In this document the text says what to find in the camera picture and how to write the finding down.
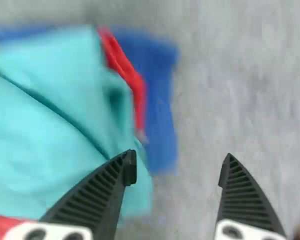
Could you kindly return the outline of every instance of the gray floor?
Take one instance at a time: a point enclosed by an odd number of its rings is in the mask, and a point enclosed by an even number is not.
[[[143,27],[182,50],[178,174],[154,180],[153,215],[127,223],[118,240],[211,239],[228,152],[292,234],[300,220],[300,0],[0,0],[0,23],[28,20]]]

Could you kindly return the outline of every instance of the screw hole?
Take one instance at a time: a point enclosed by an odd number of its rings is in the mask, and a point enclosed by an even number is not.
[[[35,229],[28,233],[26,240],[43,240],[45,238],[46,231],[43,229]]]
[[[83,240],[83,239],[84,238],[80,233],[75,232],[68,235],[64,240]]]
[[[228,237],[232,238],[232,239],[242,239],[242,234],[241,232],[233,227],[233,226],[225,226],[222,230],[224,235],[227,235]]]

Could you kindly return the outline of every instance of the cloth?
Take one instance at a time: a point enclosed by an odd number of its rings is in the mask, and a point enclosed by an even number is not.
[[[0,25],[0,43],[45,34],[56,28],[52,24]]]
[[[171,42],[142,31],[114,28],[112,33],[145,81],[147,168],[153,175],[174,171],[178,151],[170,104],[178,49]]]
[[[133,131],[131,90],[104,66],[91,26],[0,47],[0,215],[38,219],[106,160],[137,152],[121,216],[148,213],[152,180]]]
[[[106,28],[99,28],[98,33],[102,39],[107,65],[118,72],[133,91],[136,129],[143,132],[145,127],[146,98],[144,80],[135,71],[112,33]]]

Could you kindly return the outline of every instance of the crumpled cloth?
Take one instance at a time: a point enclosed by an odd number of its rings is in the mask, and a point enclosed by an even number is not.
[[[152,180],[134,134],[131,90],[105,67],[91,26],[0,47],[0,215],[38,219],[95,168],[137,152],[137,183],[121,216],[152,204]]]

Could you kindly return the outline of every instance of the blue fabric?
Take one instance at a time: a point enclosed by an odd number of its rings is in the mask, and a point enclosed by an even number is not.
[[[0,45],[0,215],[40,218],[95,168],[137,152],[121,216],[149,213],[152,180],[135,138],[132,92],[105,67],[91,26]]]
[[[147,168],[154,175],[173,171],[178,152],[170,103],[178,49],[142,31],[115,28],[112,32],[146,83]]]
[[[55,29],[56,26],[50,24],[0,25],[0,43],[44,34]]]

